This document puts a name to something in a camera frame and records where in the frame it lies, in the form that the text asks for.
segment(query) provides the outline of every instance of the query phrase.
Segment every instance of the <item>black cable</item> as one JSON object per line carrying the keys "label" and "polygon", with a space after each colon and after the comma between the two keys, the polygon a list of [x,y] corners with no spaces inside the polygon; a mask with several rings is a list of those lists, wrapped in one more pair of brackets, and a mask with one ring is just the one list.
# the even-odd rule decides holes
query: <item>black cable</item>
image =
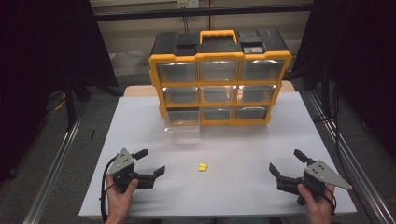
{"label": "black cable", "polygon": [[[209,7],[212,7],[212,2],[211,2],[211,0],[209,0]],[[209,30],[211,30],[212,28],[211,28],[211,23],[212,23],[212,21],[211,21],[211,16],[209,15]]]}
{"label": "black cable", "polygon": [[186,26],[186,17],[183,17],[183,25],[184,25],[184,34],[187,33],[187,26]]}
{"label": "black cable", "polygon": [[332,195],[332,199],[334,200],[334,202],[333,202],[332,200],[330,200],[330,199],[324,194],[324,192],[323,192],[323,194],[322,194],[322,197],[332,206],[332,216],[334,216],[335,208],[337,208],[337,200],[335,199],[334,194],[333,194],[329,189],[326,188],[326,190],[330,192],[330,194]]}
{"label": "black cable", "polygon": [[[337,159],[339,160],[339,163],[340,163],[340,166],[341,166],[341,171],[342,172],[340,173],[340,175],[342,177],[344,177],[348,183],[351,183],[350,177],[347,174],[347,169],[346,169],[346,167],[345,167],[345,165],[343,163],[343,159],[342,159],[340,148],[339,148],[339,145],[340,145],[340,143],[339,143],[340,131],[339,131],[339,124],[338,124],[338,114],[339,114],[339,109],[340,109],[340,102],[339,102],[339,90],[338,90],[338,86],[337,85],[334,86],[332,103],[331,103],[330,107],[331,108],[333,107],[333,112],[334,112],[333,115],[329,115],[330,117],[327,118],[327,116],[325,114],[321,114],[318,117],[314,118],[313,121],[314,122],[322,122],[322,121],[323,122],[327,122],[327,121],[333,120],[334,126],[335,126],[335,137],[334,137],[335,149],[334,150],[335,150],[335,153],[337,155]],[[374,223],[373,220],[370,218],[369,213],[367,211],[367,208],[365,207],[364,203],[362,202],[360,195],[358,194],[358,192],[356,191],[355,188],[353,188],[352,190],[355,193],[356,198],[358,199],[358,201],[359,201],[359,203],[361,205],[361,208],[363,209],[364,214],[367,216],[367,218],[369,219],[370,223]]]}
{"label": "black cable", "polygon": [[187,17],[184,17],[184,22],[186,22],[187,34],[189,34],[190,33],[190,29],[189,29],[189,24],[187,23]]}
{"label": "black cable", "polygon": [[287,218],[285,218],[285,217],[280,217],[280,218],[285,220],[287,224],[290,224]]}
{"label": "black cable", "polygon": [[113,185],[109,186],[107,189],[105,189],[105,181],[106,181],[106,176],[107,176],[107,169],[110,166],[111,163],[113,163],[113,161],[117,158],[117,156],[115,156],[114,158],[112,158],[108,164],[106,165],[106,168],[103,172],[103,178],[102,178],[102,191],[101,191],[101,197],[99,198],[100,200],[100,211],[102,214],[102,220],[105,223],[107,221],[107,215],[106,215],[106,191],[113,187]]}
{"label": "black cable", "polygon": [[110,186],[107,187],[107,189],[105,190],[105,192],[107,192],[109,189],[111,189],[111,187],[115,186],[116,184],[112,184]]}

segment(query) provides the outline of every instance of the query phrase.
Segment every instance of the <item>yellow storage drawer cabinet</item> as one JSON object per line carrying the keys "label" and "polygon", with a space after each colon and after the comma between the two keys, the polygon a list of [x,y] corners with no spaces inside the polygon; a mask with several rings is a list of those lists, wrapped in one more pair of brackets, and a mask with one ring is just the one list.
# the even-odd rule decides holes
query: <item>yellow storage drawer cabinet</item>
{"label": "yellow storage drawer cabinet", "polygon": [[149,75],[169,127],[266,124],[290,61],[276,29],[163,32]]}

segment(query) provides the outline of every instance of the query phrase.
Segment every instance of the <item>white table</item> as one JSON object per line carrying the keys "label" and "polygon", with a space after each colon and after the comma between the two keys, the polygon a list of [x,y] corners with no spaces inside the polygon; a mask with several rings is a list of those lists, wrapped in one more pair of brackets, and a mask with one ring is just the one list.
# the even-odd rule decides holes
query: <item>white table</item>
{"label": "white table", "polygon": [[[276,189],[271,162],[282,175],[299,177],[306,164],[295,148],[335,170],[298,92],[281,92],[266,126],[207,126],[199,144],[173,144],[163,131],[157,97],[122,97],[79,215],[99,218],[102,174],[123,147],[148,149],[139,174],[166,171],[154,189],[134,193],[132,217],[254,217],[303,214],[297,196]],[[208,165],[198,172],[198,164]],[[356,212],[345,189],[336,188],[337,214]]]}

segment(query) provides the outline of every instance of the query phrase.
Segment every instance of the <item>aluminum rail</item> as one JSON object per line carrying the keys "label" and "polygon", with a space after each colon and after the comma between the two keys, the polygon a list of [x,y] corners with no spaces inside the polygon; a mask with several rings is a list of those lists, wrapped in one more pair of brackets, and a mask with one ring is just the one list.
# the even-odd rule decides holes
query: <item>aluminum rail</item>
{"label": "aluminum rail", "polygon": [[87,109],[87,105],[88,103],[83,104],[76,122],[73,124],[70,131],[68,131],[64,136],[64,140],[59,148],[58,154],[56,155],[51,167],[49,168],[49,172],[47,173],[47,176],[40,188],[40,191],[35,196],[35,200],[33,201],[29,212],[25,217],[25,220],[22,222],[23,224],[36,224],[39,222],[48,202],[48,199],[50,198],[53,187],[55,186],[55,183],[62,170],[64,160],[67,157],[69,148],[71,147],[73,140],[76,136],[79,124],[81,123],[81,118]]}
{"label": "aluminum rail", "polygon": [[[317,112],[320,115],[324,114],[323,110],[321,109],[321,101],[319,100],[318,95],[311,92],[309,96]],[[337,128],[336,124],[332,120],[323,121],[323,124],[327,128],[330,136],[332,137],[332,140],[335,143],[336,128]],[[372,206],[379,221],[383,224],[396,223],[395,219],[393,218],[392,214],[387,208],[378,190],[376,190],[375,186],[367,177],[366,173],[364,173],[364,171],[361,169],[359,162],[357,161],[356,157],[353,155],[353,152],[351,151],[344,137],[339,133],[338,138],[339,138],[339,148],[341,155],[345,160],[346,165],[349,167],[351,173],[354,175],[358,185],[361,187],[361,191],[363,192],[367,201]]]}
{"label": "aluminum rail", "polygon": [[340,7],[339,3],[329,2],[325,4],[297,4],[297,5],[276,5],[263,7],[200,7],[186,9],[167,9],[153,11],[117,12],[117,13],[95,13],[90,16],[76,16],[75,19],[91,19],[97,21],[122,21],[138,19],[158,19],[172,17],[194,17],[194,16],[216,16],[216,15],[236,15],[236,14],[257,14],[257,13],[277,13],[277,12],[300,12],[332,9]]}

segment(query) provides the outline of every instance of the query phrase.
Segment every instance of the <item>gray carpet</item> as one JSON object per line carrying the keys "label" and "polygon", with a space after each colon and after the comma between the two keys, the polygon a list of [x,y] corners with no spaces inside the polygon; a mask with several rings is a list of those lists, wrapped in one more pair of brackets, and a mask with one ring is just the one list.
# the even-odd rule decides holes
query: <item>gray carpet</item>
{"label": "gray carpet", "polygon": [[[115,88],[118,91],[124,91],[130,85],[149,84],[147,75],[118,77],[118,80],[120,86]],[[318,114],[309,99],[309,92],[302,90],[299,80],[293,82],[296,90],[300,91],[311,117],[315,118]],[[78,110],[86,104],[86,111],[39,223],[101,223],[100,220],[79,217],[78,211],[105,142],[118,98],[96,89],[91,89],[90,92],[92,98],[88,103],[76,101]],[[396,183],[396,162],[382,148],[375,135],[365,130],[353,108],[342,97],[340,99],[340,132],[394,215],[396,191],[393,186]],[[52,99],[49,106],[56,104],[58,100]],[[51,110],[35,141],[21,159],[17,167],[17,177],[0,184],[0,223],[23,222],[64,139],[66,125],[65,107],[60,111]],[[346,170],[342,171],[328,131],[322,123],[317,123],[316,126],[338,170],[351,178],[351,183],[356,189],[350,191],[350,196],[358,213],[334,217],[333,220],[341,223],[380,223],[346,165]],[[283,223],[287,221],[291,224],[305,223],[304,216],[283,219]],[[149,220],[134,220],[134,223],[149,223]]]}

